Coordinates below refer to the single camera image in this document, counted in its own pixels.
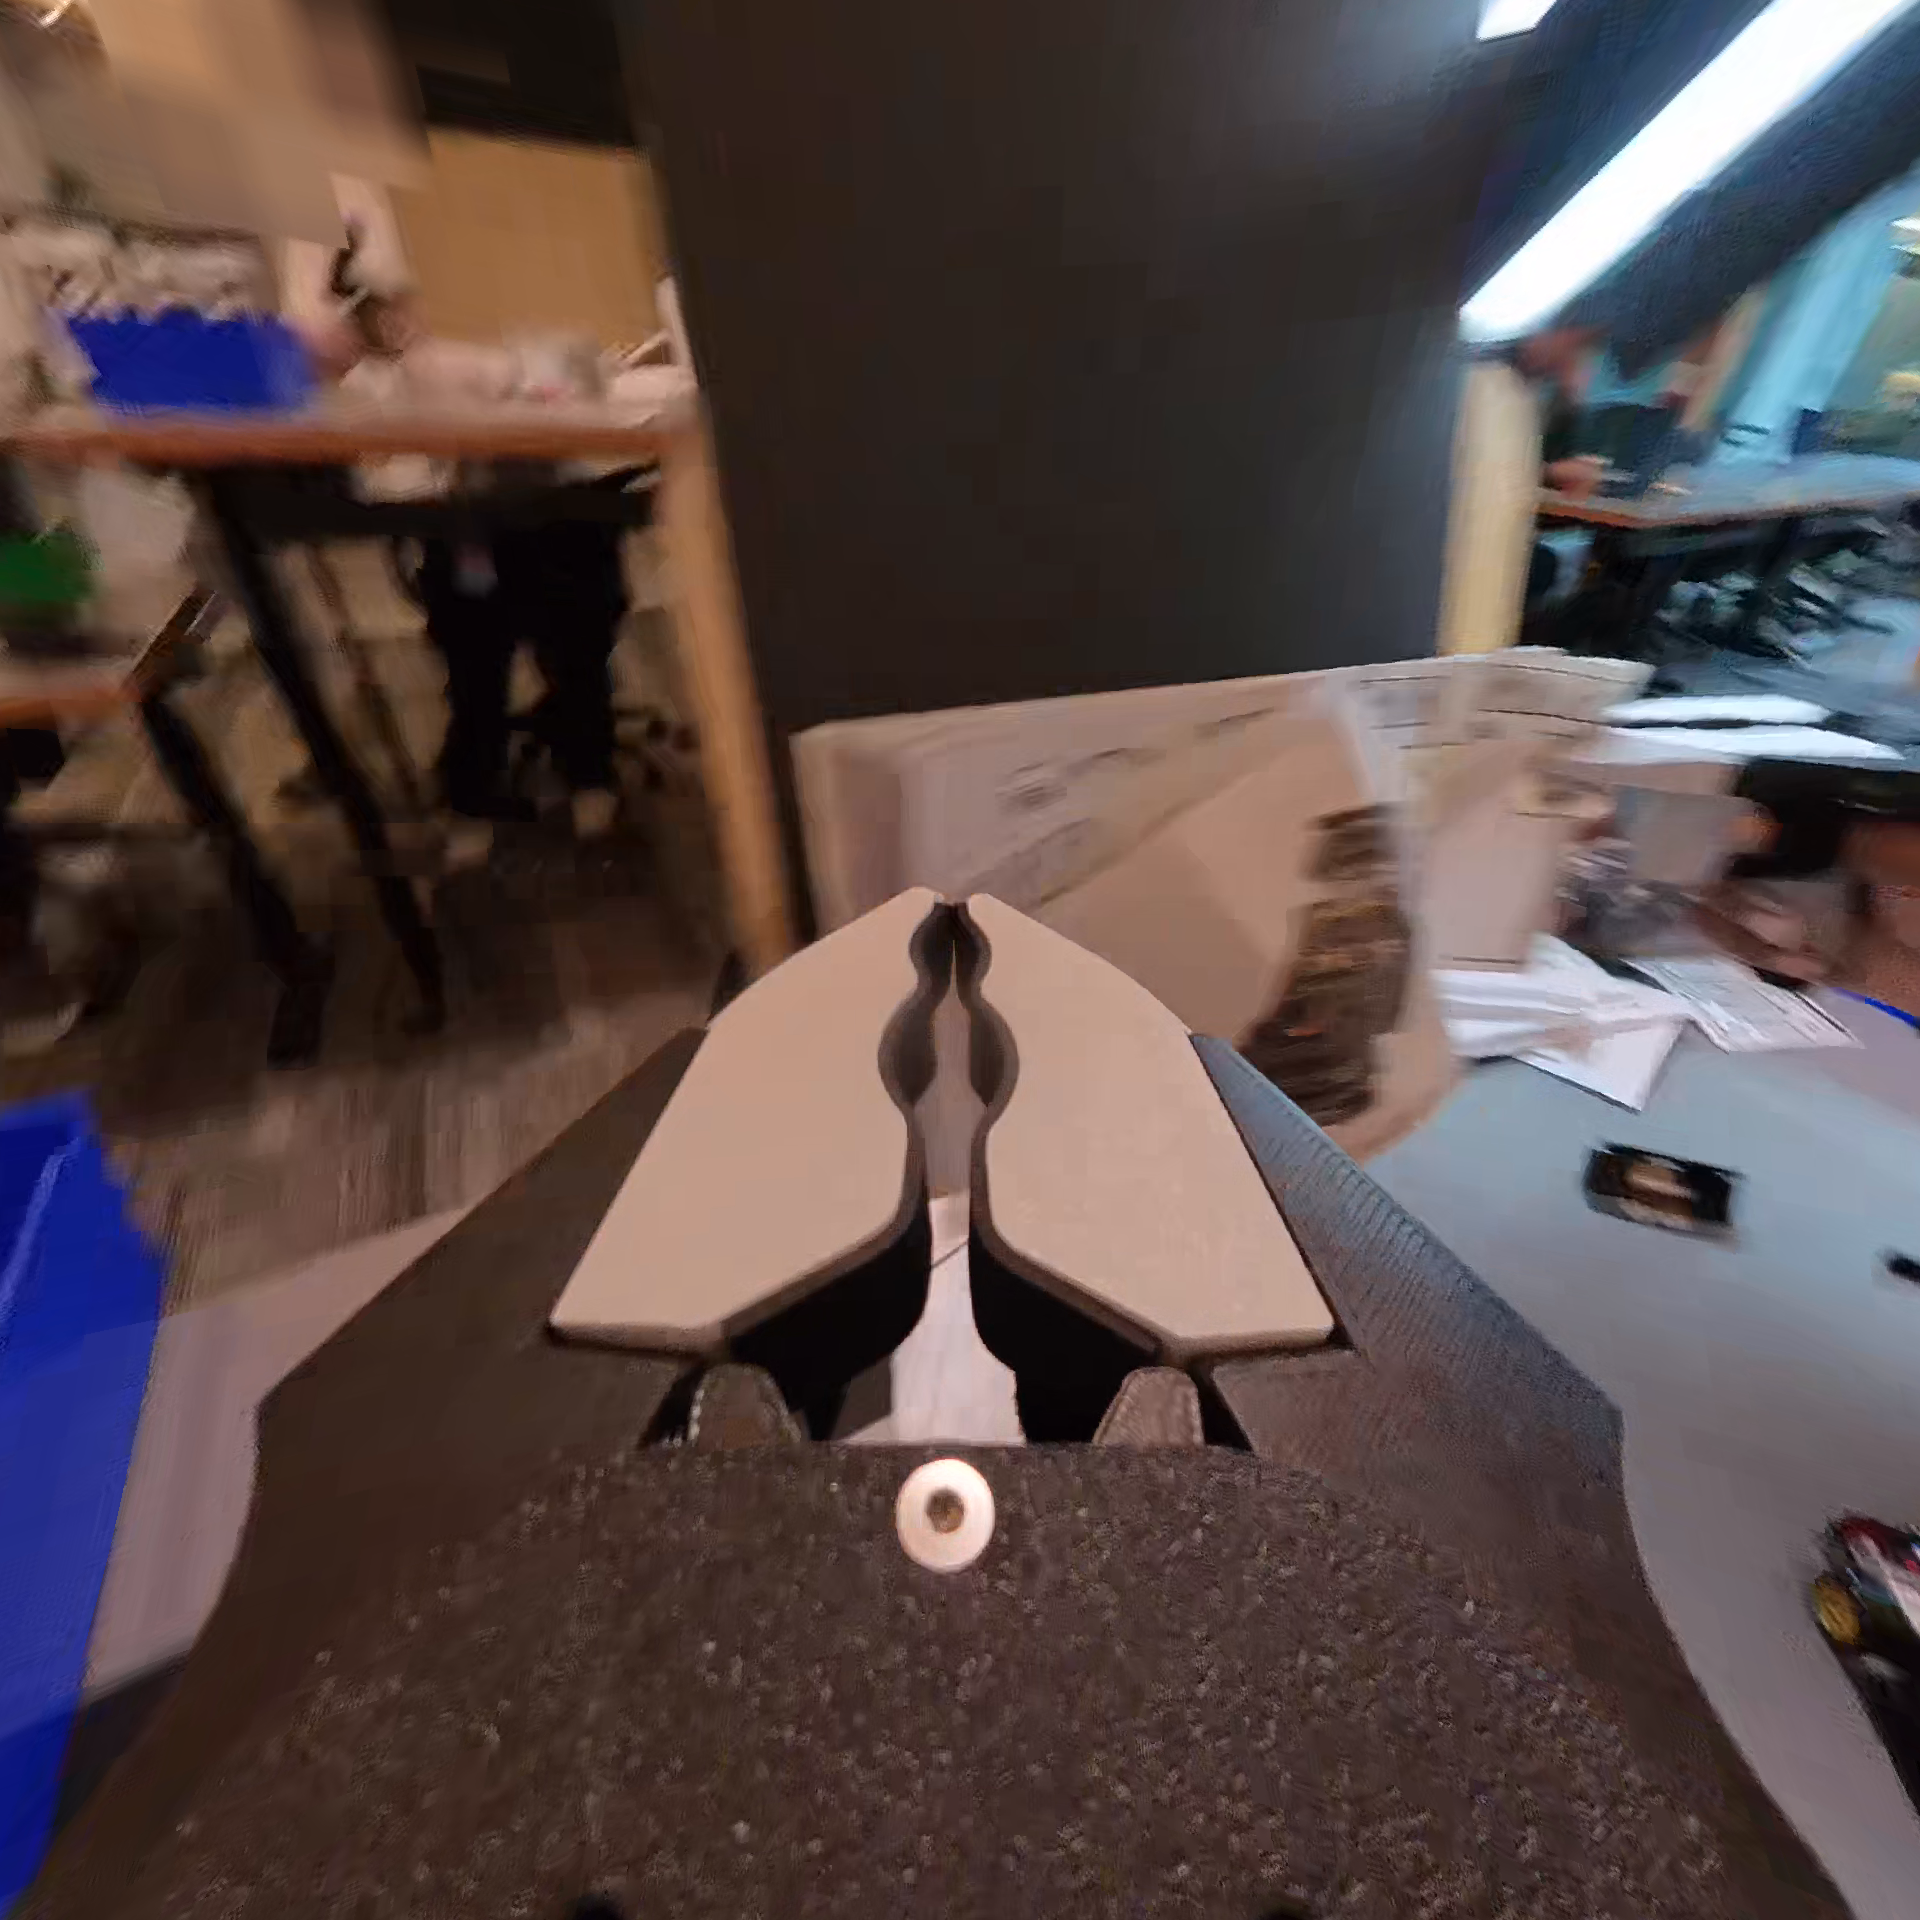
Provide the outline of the lego instruction booklet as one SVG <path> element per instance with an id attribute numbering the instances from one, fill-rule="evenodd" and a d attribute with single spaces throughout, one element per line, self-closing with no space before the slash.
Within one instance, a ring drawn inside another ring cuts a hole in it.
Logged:
<path id="1" fill-rule="evenodd" d="M 1646 682 L 1521 648 L 819 724 L 788 740 L 814 921 L 994 896 L 1370 1162 L 1452 1093 L 1433 973 L 1550 931 L 1574 761 Z"/>

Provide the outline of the background wooden desk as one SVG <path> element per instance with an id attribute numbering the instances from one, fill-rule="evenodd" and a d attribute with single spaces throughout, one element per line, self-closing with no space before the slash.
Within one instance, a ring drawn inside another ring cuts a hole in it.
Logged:
<path id="1" fill-rule="evenodd" d="M 1675 627 L 1680 586 L 1742 586 L 1706 645 L 1750 659 L 1792 659 L 1786 592 L 1822 538 L 1880 530 L 1918 499 L 1918 461 L 1882 453 L 1816 453 L 1784 465 L 1682 468 L 1639 496 L 1539 494 L 1540 533 L 1590 542 L 1575 588 L 1527 620 L 1527 645 L 1575 657 L 1651 661 Z"/>

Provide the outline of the blue plastic bin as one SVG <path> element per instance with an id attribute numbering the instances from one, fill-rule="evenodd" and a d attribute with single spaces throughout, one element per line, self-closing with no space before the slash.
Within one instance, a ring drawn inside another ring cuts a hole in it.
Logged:
<path id="1" fill-rule="evenodd" d="M 166 1299 L 94 1113 L 2 1113 L 2 1907 L 52 1836 Z"/>

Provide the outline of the crumpled white paper bags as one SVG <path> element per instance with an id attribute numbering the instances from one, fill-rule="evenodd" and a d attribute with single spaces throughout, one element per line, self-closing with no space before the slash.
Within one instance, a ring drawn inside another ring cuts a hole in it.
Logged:
<path id="1" fill-rule="evenodd" d="M 1646 1108 L 1688 1034 L 1730 1057 L 1860 1046 L 1810 992 L 1720 954 L 1604 968 L 1539 937 L 1521 968 L 1440 968 L 1432 986 L 1462 1064 L 1526 1066 L 1631 1113 Z"/>

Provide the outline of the cluttered background desk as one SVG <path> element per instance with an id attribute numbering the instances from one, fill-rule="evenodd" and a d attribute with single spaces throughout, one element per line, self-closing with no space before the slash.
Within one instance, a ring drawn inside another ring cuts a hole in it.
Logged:
<path id="1" fill-rule="evenodd" d="M 347 829 L 383 926 L 415 982 L 408 1028 L 436 1036 L 448 1013 L 439 933 L 395 859 L 388 816 L 320 693 L 272 555 L 288 545 L 455 538 L 559 520 L 631 528 L 648 520 L 636 496 L 538 481 L 536 468 L 609 461 L 665 473 L 698 424 L 695 398 L 649 400 L 627 414 L 587 403 L 404 409 L 328 400 L 287 417 L 48 408 L 6 424 L 6 453 L 62 467 L 129 465 L 187 482 L 224 555 L 255 657 Z M 412 457 L 507 473 L 507 481 L 430 499 L 347 494 L 350 468 Z"/>

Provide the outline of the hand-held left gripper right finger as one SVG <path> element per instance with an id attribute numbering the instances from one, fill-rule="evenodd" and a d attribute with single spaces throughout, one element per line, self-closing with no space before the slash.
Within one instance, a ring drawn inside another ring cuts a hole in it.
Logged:
<path id="1" fill-rule="evenodd" d="M 1326 1348 L 1336 1313 L 1191 1028 L 994 896 L 964 926 L 999 1046 L 972 1197 L 993 1257 L 1166 1360 Z"/>

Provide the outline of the black lego car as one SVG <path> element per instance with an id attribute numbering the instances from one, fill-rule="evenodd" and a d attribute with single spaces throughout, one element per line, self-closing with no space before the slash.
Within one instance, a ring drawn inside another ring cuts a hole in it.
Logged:
<path id="1" fill-rule="evenodd" d="M 1866 1513 L 1832 1517 L 1808 1608 L 1918 1801 L 1918 1531 Z"/>

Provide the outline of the black printed lego plate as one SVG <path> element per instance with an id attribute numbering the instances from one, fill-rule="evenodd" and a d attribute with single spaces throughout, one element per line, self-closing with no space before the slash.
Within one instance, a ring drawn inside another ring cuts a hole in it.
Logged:
<path id="1" fill-rule="evenodd" d="M 1603 1142 L 1582 1171 L 1582 1197 L 1601 1217 L 1700 1241 L 1737 1230 L 1740 1176 L 1626 1142 Z"/>

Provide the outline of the small blue bin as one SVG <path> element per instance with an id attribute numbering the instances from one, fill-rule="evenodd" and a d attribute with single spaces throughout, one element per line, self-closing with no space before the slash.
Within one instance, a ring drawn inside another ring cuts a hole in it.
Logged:
<path id="1" fill-rule="evenodd" d="M 298 334 L 255 312 L 172 307 L 66 315 L 89 398 L 114 414 L 276 417 L 304 409 L 315 370 Z"/>

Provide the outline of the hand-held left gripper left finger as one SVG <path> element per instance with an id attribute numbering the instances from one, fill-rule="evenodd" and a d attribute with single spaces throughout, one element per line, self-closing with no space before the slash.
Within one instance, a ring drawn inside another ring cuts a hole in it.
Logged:
<path id="1" fill-rule="evenodd" d="M 715 1358 L 900 1234 L 921 1145 L 900 1043 L 943 912 L 903 889 L 710 1022 L 551 1307 L 556 1337 Z"/>

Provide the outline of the green plastic object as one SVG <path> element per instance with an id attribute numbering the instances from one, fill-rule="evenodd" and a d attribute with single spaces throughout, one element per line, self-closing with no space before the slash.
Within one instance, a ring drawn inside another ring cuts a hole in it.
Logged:
<path id="1" fill-rule="evenodd" d="M 6 530 L 6 629 L 72 632 L 94 594 L 94 579 L 94 548 L 72 523 Z"/>

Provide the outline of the ceiling light strip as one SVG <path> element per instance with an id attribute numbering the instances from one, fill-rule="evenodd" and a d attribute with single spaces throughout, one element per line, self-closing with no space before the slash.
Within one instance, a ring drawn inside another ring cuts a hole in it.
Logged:
<path id="1" fill-rule="evenodd" d="M 1472 290 L 1459 332 L 1507 345 L 1560 320 L 1666 216 L 1888 37 L 1914 3 L 1772 3 L 1544 229 Z"/>

